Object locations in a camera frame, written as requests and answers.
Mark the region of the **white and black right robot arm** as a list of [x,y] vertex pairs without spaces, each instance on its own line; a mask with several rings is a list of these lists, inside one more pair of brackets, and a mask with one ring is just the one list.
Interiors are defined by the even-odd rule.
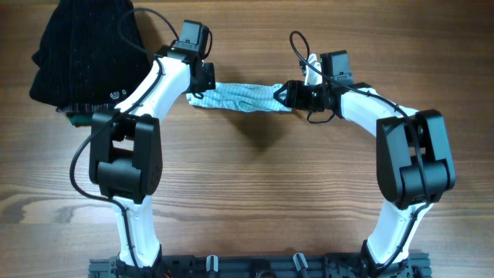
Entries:
[[455,168],[443,116],[402,107],[366,83],[355,83],[347,51],[302,58],[305,80],[274,92],[283,106],[309,113],[331,111],[376,139],[377,183],[384,197],[374,231],[360,251],[361,275],[402,271],[421,219],[455,185]]

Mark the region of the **striped folded garment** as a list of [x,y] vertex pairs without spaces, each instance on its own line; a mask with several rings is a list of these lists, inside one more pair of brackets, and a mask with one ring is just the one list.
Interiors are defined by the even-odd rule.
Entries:
[[89,103],[74,103],[65,107],[57,107],[57,113],[72,113],[72,114],[92,114],[100,109],[113,109],[115,103],[104,104],[89,104]]

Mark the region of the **dark green folded garment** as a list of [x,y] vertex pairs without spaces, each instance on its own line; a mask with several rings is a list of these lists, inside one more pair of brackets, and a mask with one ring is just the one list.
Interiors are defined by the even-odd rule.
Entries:
[[92,119],[93,119],[93,115],[92,114],[71,114],[71,113],[67,113],[66,116],[69,119],[69,122],[74,127],[87,127],[87,126],[91,126],[92,125]]

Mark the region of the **black knitted garment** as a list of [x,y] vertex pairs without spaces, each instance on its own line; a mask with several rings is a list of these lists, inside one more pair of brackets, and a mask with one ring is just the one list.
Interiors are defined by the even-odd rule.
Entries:
[[150,71],[133,4],[61,1],[32,60],[39,68],[29,96],[55,107],[74,103],[117,103]]

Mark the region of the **light blue striped cloth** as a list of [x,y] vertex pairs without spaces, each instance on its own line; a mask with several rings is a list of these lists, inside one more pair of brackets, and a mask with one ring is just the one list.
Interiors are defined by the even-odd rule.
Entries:
[[234,110],[243,113],[251,112],[287,112],[292,109],[285,107],[273,98],[273,94],[282,87],[280,83],[272,86],[248,83],[215,84],[213,90],[207,90],[201,99],[192,93],[186,99],[194,107],[210,109]]

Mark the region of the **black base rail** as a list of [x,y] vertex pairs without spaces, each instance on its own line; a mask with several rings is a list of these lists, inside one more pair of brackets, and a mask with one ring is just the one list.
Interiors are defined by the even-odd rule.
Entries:
[[[360,277],[358,253],[327,253],[324,256],[207,257],[163,256],[144,277]],[[411,253],[402,270],[390,267],[379,277],[432,277],[427,253]],[[139,277],[132,266],[118,260],[92,259],[87,277]]]

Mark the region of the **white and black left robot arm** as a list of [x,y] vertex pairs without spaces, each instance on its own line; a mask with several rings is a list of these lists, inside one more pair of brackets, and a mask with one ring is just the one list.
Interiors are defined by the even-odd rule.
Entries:
[[165,274],[151,197],[163,168],[160,125],[180,95],[201,99],[215,88],[214,66],[206,62],[211,46],[206,25],[184,21],[179,38],[158,51],[132,95],[93,115],[89,176],[117,214],[121,247],[111,260],[117,276]]

